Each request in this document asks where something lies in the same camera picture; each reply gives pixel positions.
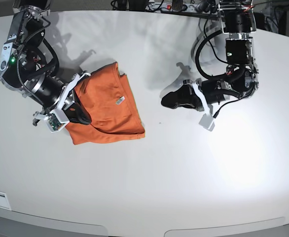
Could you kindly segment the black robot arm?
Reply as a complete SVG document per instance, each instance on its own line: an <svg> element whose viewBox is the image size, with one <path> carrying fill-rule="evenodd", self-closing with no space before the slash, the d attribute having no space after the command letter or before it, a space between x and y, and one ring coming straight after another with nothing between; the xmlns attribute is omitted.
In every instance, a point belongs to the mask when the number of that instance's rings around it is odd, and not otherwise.
<svg viewBox="0 0 289 237"><path fill-rule="evenodd" d="M197 13L216 16L221 29L205 35L195 53L195 65L204 78L196 83L185 80L182 86L169 92L161 99L161 105L169 109L178 107L203 111L201 92L208 106L220 104L230 96L236 99L250 97L258 89L257 67L253 56L251 33L256 31L251 0L202 0L196 6ZM219 75L209 75L201 67L200 54L204 46L215 37L226 34L226 71Z"/></svg>
<svg viewBox="0 0 289 237"><path fill-rule="evenodd" d="M19 92L41 105L33 114L33 125L42 120L52 132L69 123L89 125L90 115L81 103L75 87L90 76L76 73L68 82L57 78L58 56L46 40L50 21L49 0L16 0L13 19L0 57L0 81L8 89Z"/></svg>

